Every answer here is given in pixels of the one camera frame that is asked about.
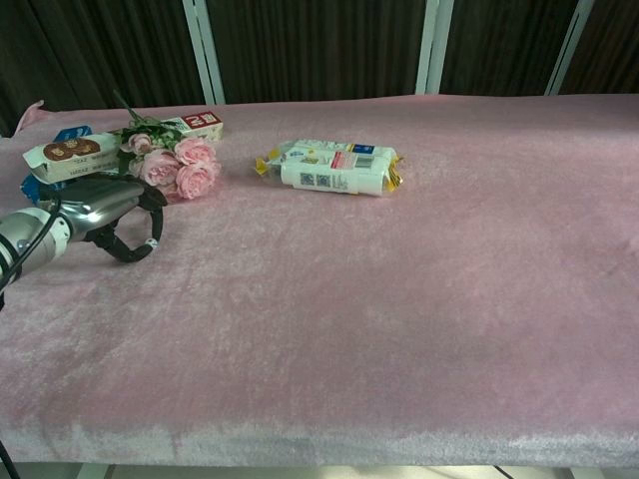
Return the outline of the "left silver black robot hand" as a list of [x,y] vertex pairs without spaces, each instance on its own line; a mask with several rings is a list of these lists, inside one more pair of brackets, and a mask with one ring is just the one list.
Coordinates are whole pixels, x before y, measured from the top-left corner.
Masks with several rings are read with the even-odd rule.
[[[140,180],[85,178],[61,190],[60,198],[60,214],[69,226],[71,242],[91,242],[123,263],[144,259],[159,244],[168,202],[158,189]],[[116,227],[135,208],[149,214],[151,237],[131,249],[116,235]]]

